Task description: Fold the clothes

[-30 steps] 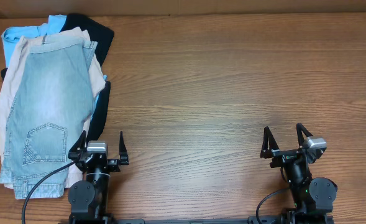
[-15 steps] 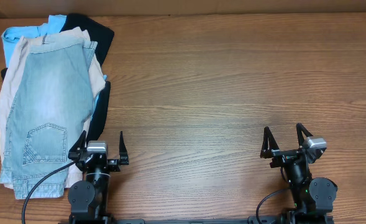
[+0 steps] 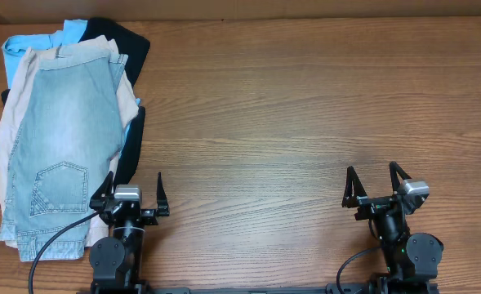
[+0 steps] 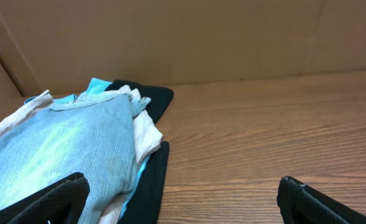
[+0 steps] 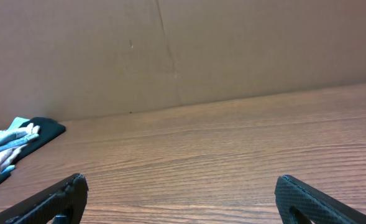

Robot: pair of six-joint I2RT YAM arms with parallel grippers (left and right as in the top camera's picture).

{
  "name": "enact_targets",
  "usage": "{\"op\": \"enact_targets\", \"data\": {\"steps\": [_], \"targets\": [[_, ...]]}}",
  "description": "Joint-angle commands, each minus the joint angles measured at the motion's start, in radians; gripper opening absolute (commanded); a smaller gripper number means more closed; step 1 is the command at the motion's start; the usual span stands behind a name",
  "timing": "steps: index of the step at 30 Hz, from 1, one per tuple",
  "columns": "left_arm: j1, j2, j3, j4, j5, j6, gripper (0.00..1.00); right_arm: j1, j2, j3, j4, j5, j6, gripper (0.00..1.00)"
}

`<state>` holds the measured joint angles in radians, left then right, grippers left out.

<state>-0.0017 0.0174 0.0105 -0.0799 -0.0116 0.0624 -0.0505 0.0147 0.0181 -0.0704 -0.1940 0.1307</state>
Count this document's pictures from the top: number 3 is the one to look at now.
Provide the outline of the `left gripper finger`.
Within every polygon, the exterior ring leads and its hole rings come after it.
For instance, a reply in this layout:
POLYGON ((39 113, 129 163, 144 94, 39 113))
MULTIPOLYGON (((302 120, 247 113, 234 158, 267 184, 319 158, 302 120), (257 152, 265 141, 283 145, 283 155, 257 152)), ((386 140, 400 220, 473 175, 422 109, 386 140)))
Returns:
POLYGON ((169 207, 165 190, 163 188, 162 173, 160 171, 158 172, 158 178, 157 178, 156 199, 157 199, 157 215, 170 216, 170 207, 169 207))
POLYGON ((106 200, 111 195, 113 188, 114 173, 109 171, 104 181, 96 192, 91 196, 89 207, 90 208, 104 208, 106 206, 106 200))

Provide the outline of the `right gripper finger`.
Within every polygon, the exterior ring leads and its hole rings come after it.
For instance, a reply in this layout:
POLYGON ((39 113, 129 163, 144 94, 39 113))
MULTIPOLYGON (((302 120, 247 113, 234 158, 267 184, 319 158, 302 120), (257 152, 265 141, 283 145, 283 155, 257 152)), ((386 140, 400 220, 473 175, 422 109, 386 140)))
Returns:
POLYGON ((347 168, 345 192, 342 198, 342 207, 359 207, 362 201, 367 200, 367 193, 353 166, 347 168))
POLYGON ((410 179, 411 177, 395 161, 389 163, 389 169, 392 189, 394 192, 397 192, 400 181, 410 179))

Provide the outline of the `light blue denim shorts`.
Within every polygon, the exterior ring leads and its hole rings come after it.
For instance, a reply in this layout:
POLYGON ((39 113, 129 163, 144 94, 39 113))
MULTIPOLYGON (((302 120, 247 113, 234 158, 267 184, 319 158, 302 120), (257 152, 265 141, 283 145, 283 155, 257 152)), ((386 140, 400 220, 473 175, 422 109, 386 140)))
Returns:
POLYGON ((133 97, 118 96, 127 59, 74 44, 20 62, 0 122, 0 241, 21 261, 83 256, 90 198, 137 113, 133 97))

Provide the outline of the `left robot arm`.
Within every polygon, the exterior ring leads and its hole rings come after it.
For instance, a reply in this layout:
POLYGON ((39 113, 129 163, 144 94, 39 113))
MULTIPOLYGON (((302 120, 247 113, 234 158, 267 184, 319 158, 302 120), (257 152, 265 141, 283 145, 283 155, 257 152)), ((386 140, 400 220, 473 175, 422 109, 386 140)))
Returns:
POLYGON ((93 268, 91 293, 151 293, 149 282, 140 278, 145 228, 157 225, 159 217, 170 215, 162 174, 158 173, 156 208, 141 206, 138 185, 113 184, 109 173, 91 196, 90 208, 112 229, 92 247, 89 261, 93 268))

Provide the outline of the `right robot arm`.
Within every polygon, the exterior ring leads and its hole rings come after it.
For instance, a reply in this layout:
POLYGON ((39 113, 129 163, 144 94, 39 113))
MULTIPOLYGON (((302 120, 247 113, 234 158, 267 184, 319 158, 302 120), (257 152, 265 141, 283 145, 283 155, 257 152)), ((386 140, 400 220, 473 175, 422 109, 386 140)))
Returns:
POLYGON ((423 180, 412 179, 396 162, 389 164, 392 194, 370 198, 352 166, 347 168, 345 192, 341 206, 355 208, 354 218, 366 221, 378 246, 361 251, 338 269, 336 291, 344 293, 341 274, 351 261, 380 250, 387 271, 372 274, 364 284, 351 286, 354 293, 437 293, 438 265, 443 258, 444 245, 432 234, 410 232, 407 216, 420 208, 430 195, 423 180))

